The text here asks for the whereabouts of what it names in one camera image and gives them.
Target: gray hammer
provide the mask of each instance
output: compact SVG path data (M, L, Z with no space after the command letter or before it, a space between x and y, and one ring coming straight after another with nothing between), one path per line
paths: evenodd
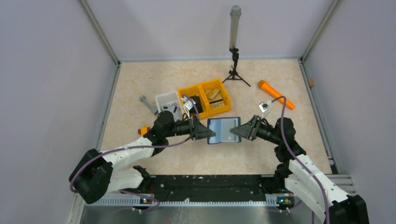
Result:
M151 110L151 112L152 112L154 115L157 115L157 114L158 114L158 109L157 109L157 107L151 105L151 104L146 100L146 97L145 97L144 95L141 96L141 97L139 98L139 100L140 100L140 102L143 102L143 103Z

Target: black tripod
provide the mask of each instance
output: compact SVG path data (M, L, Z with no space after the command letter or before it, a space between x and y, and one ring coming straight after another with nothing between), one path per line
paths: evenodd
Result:
M236 66L238 65L238 59L239 59L239 53L238 53L238 48L234 48L234 49L230 49L230 52L233 54L233 61L234 61L234 66L232 67L232 70L230 70L228 73L230 74L226 79L224 79L223 82L227 81L227 80L242 80L243 82L246 83L246 85L249 85L249 83L247 83L242 77L240 77L238 75L238 72L236 71Z

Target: beige table surface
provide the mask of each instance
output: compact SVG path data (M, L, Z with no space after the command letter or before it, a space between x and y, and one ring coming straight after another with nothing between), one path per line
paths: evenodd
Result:
M231 64L231 60L122 63L101 151L135 141L141 126L153 125L156 117L139 101L141 95L155 105L155 95L226 78ZM266 80L296 106L293 111L286 109L285 116L294 122L297 142L323 172L331 173L298 61L239 60L237 71L252 87L242 81L226 81L232 110L212 118L238 116L243 124L254 114L261 115L258 104L272 99L257 87L261 79ZM273 104L267 116L271 124L280 117L281 109L279 102ZM201 122L207 125L207 119ZM168 140L172 144L186 137ZM206 139L190 140L133 165L146 168L152 175L273 174L280 163L275 157L275 146L261 139L216 145L208 145Z

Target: orange container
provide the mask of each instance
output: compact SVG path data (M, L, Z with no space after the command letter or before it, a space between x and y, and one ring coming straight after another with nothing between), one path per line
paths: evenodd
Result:
M221 94L225 105L212 109L209 105L208 98L206 97L205 90L214 90L214 89L220 89L220 92L218 94ZM203 112L199 114L200 119L204 119L219 113L227 112L232 108L230 96L228 95L226 89L224 88L223 82L219 78L211 81L199 83L197 85L192 85L189 87L178 89L177 92L180 98L184 94L189 97L194 95L199 97L203 109Z

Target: microphone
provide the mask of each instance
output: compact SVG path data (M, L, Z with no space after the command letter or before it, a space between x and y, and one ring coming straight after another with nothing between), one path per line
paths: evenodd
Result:
M241 12L238 5L232 6L231 16L231 34L230 34L230 49L234 49L236 45L236 36L238 34L238 23Z

